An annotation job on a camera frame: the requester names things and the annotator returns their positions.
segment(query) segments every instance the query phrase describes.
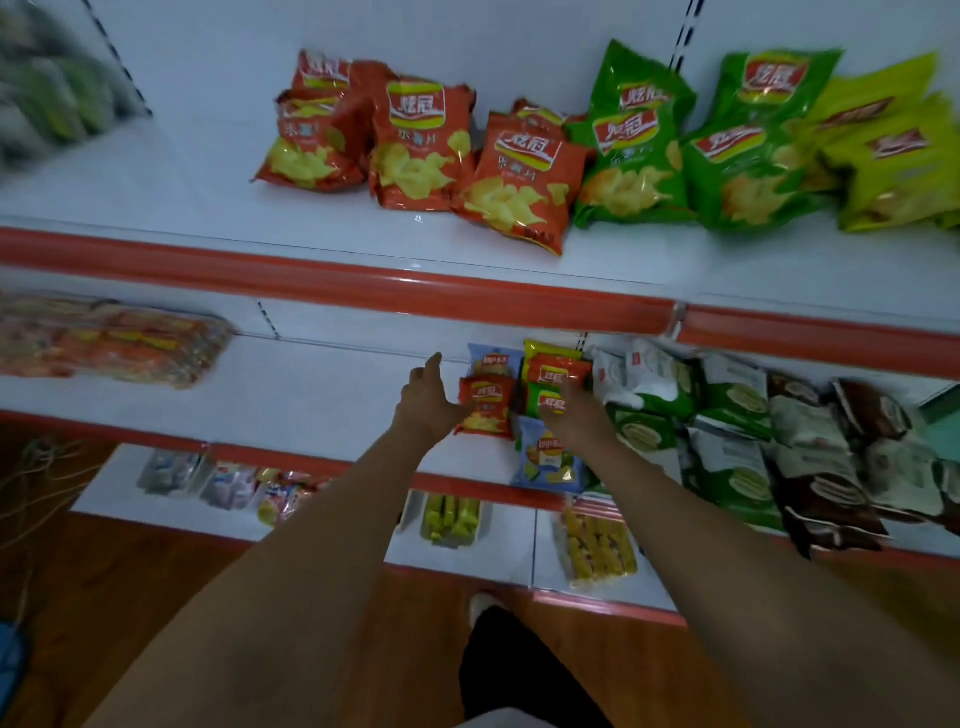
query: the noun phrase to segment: green snack package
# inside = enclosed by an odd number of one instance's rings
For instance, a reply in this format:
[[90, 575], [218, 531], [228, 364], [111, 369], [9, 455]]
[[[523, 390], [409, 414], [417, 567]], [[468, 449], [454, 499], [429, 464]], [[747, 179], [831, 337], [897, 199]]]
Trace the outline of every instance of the green snack package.
[[773, 430], [766, 373], [718, 353], [706, 354], [701, 363], [706, 386], [697, 420], [769, 441]]
[[577, 227], [694, 219], [679, 137], [696, 98], [662, 63], [610, 42], [587, 121], [566, 127], [571, 141], [597, 150], [574, 206]]
[[840, 49], [728, 54], [708, 124], [744, 111], [781, 122], [806, 116], [841, 56]]
[[777, 122], [739, 118], [707, 124], [684, 139], [690, 202], [710, 230], [784, 225], [820, 208], [803, 190], [804, 159]]
[[750, 525], [783, 530], [759, 443], [690, 430], [706, 498]]

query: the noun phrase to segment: chip bag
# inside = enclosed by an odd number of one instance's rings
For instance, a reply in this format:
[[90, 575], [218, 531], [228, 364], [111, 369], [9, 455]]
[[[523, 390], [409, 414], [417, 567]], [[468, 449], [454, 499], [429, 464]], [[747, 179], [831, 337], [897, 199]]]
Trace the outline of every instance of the chip bag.
[[255, 178], [318, 191], [361, 183], [372, 109], [348, 88], [284, 91], [276, 99], [280, 136]]
[[587, 156], [587, 149], [556, 131], [543, 133], [522, 119], [493, 115], [476, 175], [453, 211], [561, 255]]
[[743, 231], [784, 225], [820, 208], [803, 190], [804, 157], [775, 121], [707, 124], [684, 139], [690, 202], [705, 228]]
[[456, 185], [473, 175], [469, 128], [476, 97], [467, 85], [424, 79], [375, 85], [370, 191], [380, 206], [450, 209]]
[[473, 407], [469, 417], [454, 432], [514, 439], [510, 424], [510, 401], [516, 380], [511, 376], [466, 376], [460, 380], [460, 404]]
[[590, 96], [588, 119], [570, 138], [597, 150], [573, 221], [614, 223], [692, 220], [680, 151], [680, 126], [696, 94], [662, 63], [612, 40]]
[[957, 209], [960, 135], [949, 102], [934, 94], [912, 109], [865, 124], [824, 148], [852, 170], [840, 229], [892, 228]]
[[586, 486], [584, 462], [564, 449], [540, 420], [520, 417], [520, 469], [514, 485], [581, 493]]
[[743, 112], [780, 122], [806, 116], [841, 56], [839, 49], [728, 54], [707, 123]]

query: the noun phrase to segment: yellow-green chip bag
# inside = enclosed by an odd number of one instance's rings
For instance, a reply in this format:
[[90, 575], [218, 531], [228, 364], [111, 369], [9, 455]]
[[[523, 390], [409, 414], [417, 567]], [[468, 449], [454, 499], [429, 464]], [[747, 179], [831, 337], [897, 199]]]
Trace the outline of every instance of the yellow-green chip bag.
[[960, 135], [940, 94], [842, 136], [823, 156], [852, 175], [843, 231], [892, 228], [957, 208]]

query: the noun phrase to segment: black pants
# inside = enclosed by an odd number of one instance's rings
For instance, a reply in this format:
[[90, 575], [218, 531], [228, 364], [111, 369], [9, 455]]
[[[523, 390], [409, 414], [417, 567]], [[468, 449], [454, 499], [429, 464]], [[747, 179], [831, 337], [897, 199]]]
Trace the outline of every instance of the black pants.
[[612, 728], [593, 698], [533, 632], [500, 607], [485, 611], [460, 664], [467, 720], [517, 708], [556, 728]]

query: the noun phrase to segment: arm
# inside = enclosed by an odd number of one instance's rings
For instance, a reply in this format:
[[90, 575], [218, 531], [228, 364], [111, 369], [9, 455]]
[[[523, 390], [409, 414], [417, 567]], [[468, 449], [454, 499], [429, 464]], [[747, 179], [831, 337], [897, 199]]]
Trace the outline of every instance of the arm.
[[410, 374], [390, 429], [345, 475], [208, 584], [87, 723], [332, 723], [348, 641], [423, 456], [468, 414], [440, 355]]
[[603, 480], [693, 632], [763, 726], [955, 723], [960, 685], [874, 604], [699, 499], [621, 444], [565, 387], [550, 429]]

